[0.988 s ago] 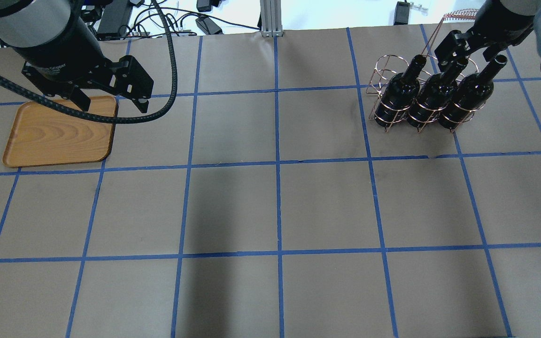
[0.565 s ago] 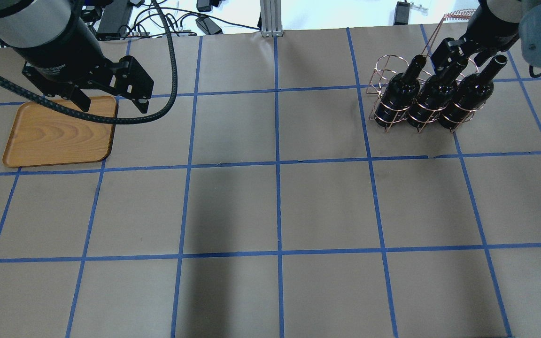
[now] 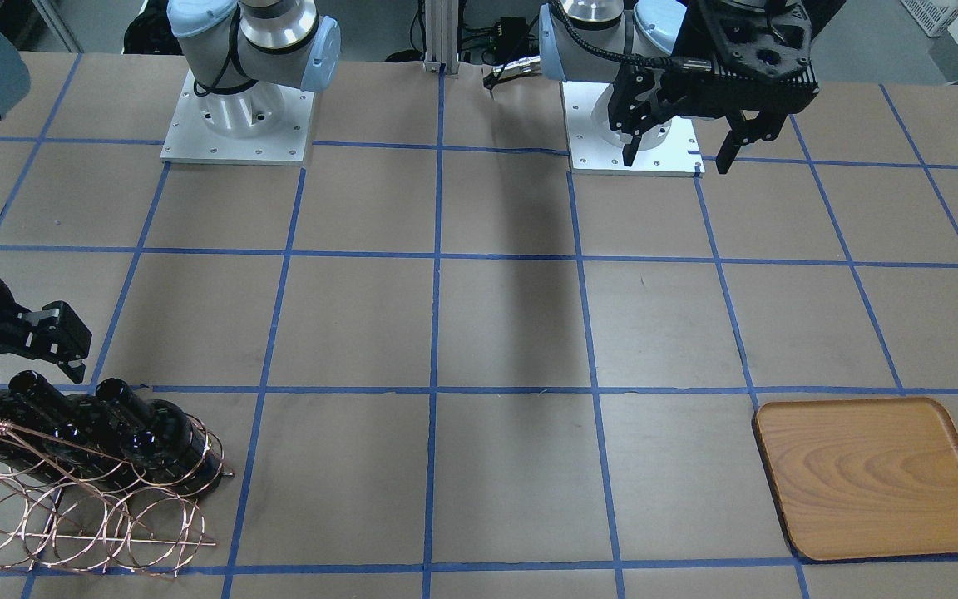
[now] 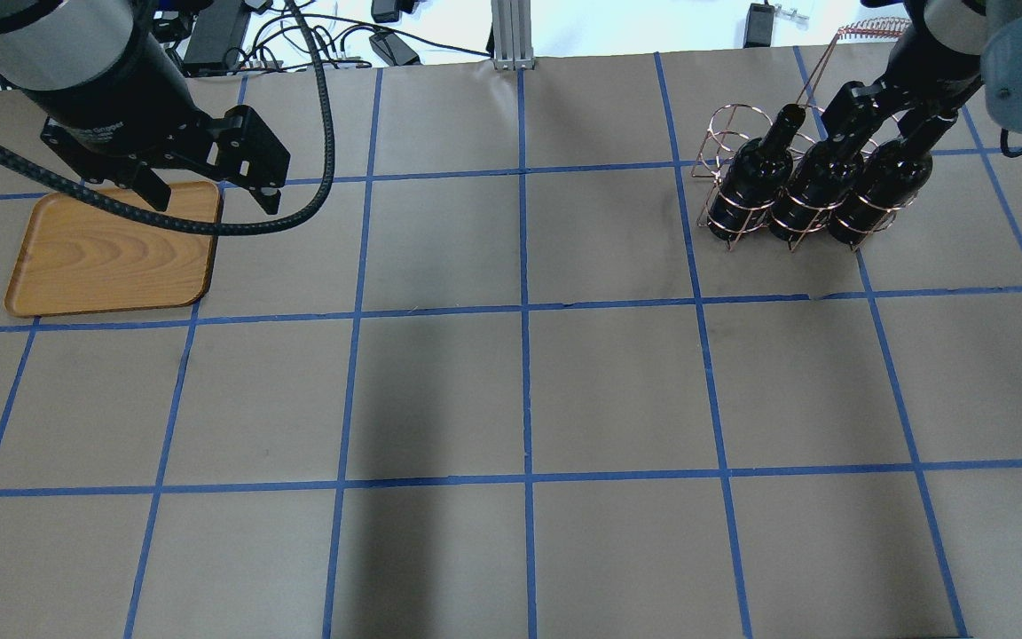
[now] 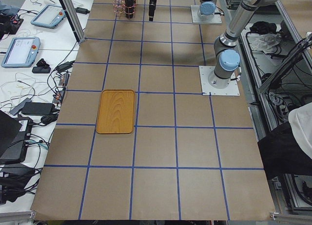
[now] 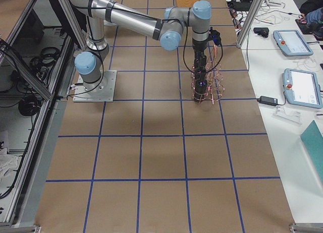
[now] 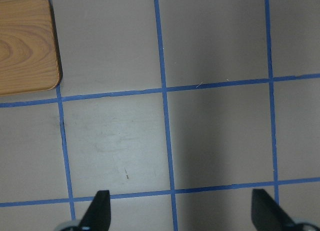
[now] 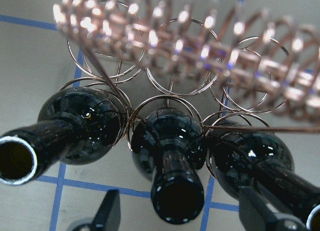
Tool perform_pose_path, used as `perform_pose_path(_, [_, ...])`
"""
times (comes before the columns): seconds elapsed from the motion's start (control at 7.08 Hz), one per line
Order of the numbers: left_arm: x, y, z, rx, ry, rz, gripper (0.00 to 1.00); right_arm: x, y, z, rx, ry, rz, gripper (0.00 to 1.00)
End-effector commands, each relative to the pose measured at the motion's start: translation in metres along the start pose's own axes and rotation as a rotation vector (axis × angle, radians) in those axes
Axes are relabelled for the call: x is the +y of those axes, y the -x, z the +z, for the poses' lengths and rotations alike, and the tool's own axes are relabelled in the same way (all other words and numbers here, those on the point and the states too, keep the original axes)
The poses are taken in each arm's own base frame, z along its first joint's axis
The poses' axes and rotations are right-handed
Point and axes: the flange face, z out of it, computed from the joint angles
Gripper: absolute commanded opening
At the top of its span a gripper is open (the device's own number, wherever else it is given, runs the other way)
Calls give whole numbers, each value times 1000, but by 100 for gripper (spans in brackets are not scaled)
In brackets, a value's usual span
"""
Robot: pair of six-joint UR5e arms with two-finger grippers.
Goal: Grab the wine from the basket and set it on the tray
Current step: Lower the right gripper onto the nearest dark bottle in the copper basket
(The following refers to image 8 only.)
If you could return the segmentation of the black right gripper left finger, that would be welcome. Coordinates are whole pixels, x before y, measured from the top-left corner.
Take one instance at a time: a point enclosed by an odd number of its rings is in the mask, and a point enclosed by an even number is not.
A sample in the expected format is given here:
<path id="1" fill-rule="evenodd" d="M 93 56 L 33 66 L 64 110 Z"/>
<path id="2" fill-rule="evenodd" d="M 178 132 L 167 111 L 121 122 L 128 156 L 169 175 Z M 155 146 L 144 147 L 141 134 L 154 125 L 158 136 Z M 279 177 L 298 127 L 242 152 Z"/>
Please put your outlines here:
<path id="1" fill-rule="evenodd" d="M 118 231 L 121 223 L 121 202 L 118 189 L 108 190 L 91 222 L 75 221 L 68 231 Z"/>

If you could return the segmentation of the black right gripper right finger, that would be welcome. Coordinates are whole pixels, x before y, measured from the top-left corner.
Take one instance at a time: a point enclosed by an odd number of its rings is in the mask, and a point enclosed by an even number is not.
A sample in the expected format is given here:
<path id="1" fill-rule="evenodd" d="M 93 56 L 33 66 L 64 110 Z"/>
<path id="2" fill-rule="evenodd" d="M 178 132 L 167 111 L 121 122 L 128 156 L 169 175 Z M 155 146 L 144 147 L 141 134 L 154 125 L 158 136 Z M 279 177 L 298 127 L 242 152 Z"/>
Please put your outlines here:
<path id="1" fill-rule="evenodd" d="M 305 231 L 297 217 L 273 212 L 263 198 L 249 186 L 239 190 L 239 219 L 246 231 Z"/>

